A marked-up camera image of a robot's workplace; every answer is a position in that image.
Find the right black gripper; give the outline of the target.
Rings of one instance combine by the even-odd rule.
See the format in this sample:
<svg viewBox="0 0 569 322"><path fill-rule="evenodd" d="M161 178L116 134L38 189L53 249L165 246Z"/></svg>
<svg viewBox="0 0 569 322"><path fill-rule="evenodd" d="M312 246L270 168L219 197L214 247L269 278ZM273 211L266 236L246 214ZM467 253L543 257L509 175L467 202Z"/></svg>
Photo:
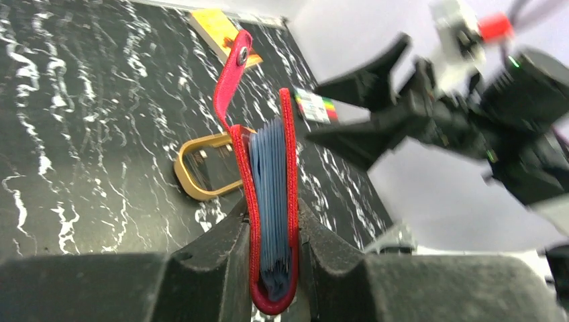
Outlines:
<svg viewBox="0 0 569 322"><path fill-rule="evenodd" d="M401 33L388 50L355 70L317 85L313 92L369 111L394 105L391 70L410 44L411 37ZM466 95L441 94L437 92L433 64L417 58L413 74L400 91L403 106L371 113L367 121L315 129L305 138L359 170L369 170L405 138L476 160L497 160L489 138L476 122L473 96L481 92L481 86L482 76L475 71L470 73Z"/></svg>

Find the red card holder wallet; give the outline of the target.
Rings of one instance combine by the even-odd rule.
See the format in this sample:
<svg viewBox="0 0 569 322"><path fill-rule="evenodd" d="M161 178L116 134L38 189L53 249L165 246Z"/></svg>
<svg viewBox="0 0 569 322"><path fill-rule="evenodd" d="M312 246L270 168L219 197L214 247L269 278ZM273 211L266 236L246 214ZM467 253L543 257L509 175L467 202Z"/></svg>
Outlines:
<svg viewBox="0 0 569 322"><path fill-rule="evenodd" d="M280 116L255 132L229 125L226 112L244 73L252 37L240 30L217 81L213 107L231 136L250 222L252 302L267 315L292 303L299 276L299 200L291 95L279 91Z"/></svg>

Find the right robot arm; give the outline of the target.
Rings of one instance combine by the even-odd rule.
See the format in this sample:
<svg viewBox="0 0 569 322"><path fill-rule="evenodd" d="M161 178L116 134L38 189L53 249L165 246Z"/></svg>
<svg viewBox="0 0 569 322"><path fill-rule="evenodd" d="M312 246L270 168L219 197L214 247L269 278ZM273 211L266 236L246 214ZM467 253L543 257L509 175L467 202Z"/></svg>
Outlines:
<svg viewBox="0 0 569 322"><path fill-rule="evenodd" d="M313 130L306 138L360 170L406 138L486 160L489 178L527 207L568 193L568 144L553 129L568 115L567 66L524 47L506 59L489 85L482 86L474 73L467 94L442 94L431 61L417 58L414 72L395 92L391 71L411 42L399 34L370 62L317 85L316 95L367 109L370 118Z"/></svg>

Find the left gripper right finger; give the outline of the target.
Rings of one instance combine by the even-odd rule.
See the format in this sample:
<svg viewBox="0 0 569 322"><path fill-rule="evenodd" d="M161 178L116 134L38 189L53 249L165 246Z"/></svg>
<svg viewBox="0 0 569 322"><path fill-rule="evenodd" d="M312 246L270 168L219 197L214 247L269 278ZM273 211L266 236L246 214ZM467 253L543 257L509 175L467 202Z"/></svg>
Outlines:
<svg viewBox="0 0 569 322"><path fill-rule="evenodd" d="M310 321L563 321L544 280L508 255L361 252L299 205Z"/></svg>

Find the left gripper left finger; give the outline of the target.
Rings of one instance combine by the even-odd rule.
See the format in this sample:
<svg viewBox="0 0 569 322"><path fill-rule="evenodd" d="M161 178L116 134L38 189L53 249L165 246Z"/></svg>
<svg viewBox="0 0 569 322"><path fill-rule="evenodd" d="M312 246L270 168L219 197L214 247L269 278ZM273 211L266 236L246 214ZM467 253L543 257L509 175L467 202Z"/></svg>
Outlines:
<svg viewBox="0 0 569 322"><path fill-rule="evenodd" d="M249 321L245 201L172 254L36 256L1 265L2 321Z"/></svg>

